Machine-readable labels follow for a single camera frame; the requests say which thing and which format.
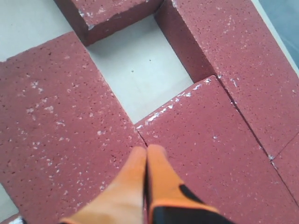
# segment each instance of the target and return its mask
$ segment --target gray floor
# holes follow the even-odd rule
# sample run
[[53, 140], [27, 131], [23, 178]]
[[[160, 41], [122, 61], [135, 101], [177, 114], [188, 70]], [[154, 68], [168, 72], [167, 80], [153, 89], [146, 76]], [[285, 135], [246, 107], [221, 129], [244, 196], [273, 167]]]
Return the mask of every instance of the gray floor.
[[[299, 0], [261, 0], [265, 10], [252, 2], [299, 75]], [[0, 8], [0, 61], [71, 31], [52, 0], [0, 0]], [[88, 50], [134, 123], [192, 84], [152, 17]], [[0, 186], [0, 222], [17, 212]]]

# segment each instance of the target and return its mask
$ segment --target floor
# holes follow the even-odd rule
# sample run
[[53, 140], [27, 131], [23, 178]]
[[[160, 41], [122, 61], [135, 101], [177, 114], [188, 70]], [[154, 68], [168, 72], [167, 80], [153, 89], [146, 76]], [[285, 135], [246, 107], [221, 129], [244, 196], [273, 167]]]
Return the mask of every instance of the floor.
[[[278, 16], [281, 12], [293, 12], [296, 16], [296, 10], [298, 16], [299, 4], [289, 0], [278, 11], [269, 1], [262, 0], [262, 4], [252, 1], [299, 75], [299, 38], [295, 38], [299, 28], [290, 28], [293, 32], [288, 32], [283, 29], [286, 17]], [[53, 1], [2, 0], [0, 8], [8, 12], [0, 14], [0, 20], [9, 21], [0, 25], [0, 29], [6, 31], [0, 34], [0, 61], [71, 31]], [[88, 50], [133, 123], [193, 84], [152, 16], [89, 46]], [[17, 213], [0, 186], [0, 222]]]

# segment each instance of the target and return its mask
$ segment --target concrete floor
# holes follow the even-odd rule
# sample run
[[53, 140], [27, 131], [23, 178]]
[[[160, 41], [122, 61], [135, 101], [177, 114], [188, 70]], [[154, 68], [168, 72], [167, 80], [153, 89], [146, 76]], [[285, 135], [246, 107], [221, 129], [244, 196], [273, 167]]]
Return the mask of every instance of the concrete floor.
[[[291, 39], [285, 34], [280, 34], [280, 38], [274, 28], [277, 26], [272, 25], [265, 13], [268, 9], [264, 10], [258, 0], [252, 1], [299, 75], [295, 63], [298, 58], [294, 56], [298, 48], [293, 51], [289, 44], [285, 46], [285, 40], [289, 42]], [[71, 31], [51, 0], [1, 0], [0, 8], [6, 12], [0, 14], [0, 20], [5, 21], [0, 24], [0, 61]], [[95, 43], [88, 50], [134, 123], [192, 84], [153, 17]], [[3, 188], [0, 188], [0, 211], [0, 222], [18, 213]]]

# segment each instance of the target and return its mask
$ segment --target brick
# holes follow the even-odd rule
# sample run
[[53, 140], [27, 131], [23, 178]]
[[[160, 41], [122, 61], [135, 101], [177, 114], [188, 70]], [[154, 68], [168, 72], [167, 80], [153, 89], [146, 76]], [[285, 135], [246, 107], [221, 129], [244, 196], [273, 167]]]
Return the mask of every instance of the brick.
[[299, 204], [299, 133], [283, 149], [283, 151], [273, 160], [273, 165], [277, 168], [280, 176], [286, 183], [288, 189]]
[[0, 63], [0, 181], [28, 223], [98, 195], [142, 139], [75, 33]]
[[162, 0], [54, 0], [88, 46], [153, 14]]
[[187, 186], [227, 218], [298, 222], [291, 194], [215, 77], [194, 84], [136, 127], [147, 144], [165, 147]]
[[252, 2], [166, 0], [156, 20], [192, 79], [217, 74], [276, 156], [299, 131], [299, 79]]

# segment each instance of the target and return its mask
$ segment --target red paving brick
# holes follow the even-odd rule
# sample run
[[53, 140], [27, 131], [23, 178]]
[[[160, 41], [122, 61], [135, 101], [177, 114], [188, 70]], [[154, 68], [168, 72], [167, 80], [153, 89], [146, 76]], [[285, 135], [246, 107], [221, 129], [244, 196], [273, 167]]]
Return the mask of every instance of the red paving brick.
[[162, 0], [54, 0], [87, 46], [154, 13]]
[[143, 141], [71, 32], [0, 63], [0, 181], [28, 223], [101, 192]]
[[[299, 79], [252, 2], [166, 0], [156, 19], [193, 80], [215, 71], [276, 156], [299, 131]], [[189, 46], [181, 48], [190, 33]]]
[[275, 167], [299, 204], [299, 133], [273, 160]]
[[205, 202], [237, 223], [298, 223], [299, 209], [215, 77], [194, 84], [136, 127], [161, 144]]

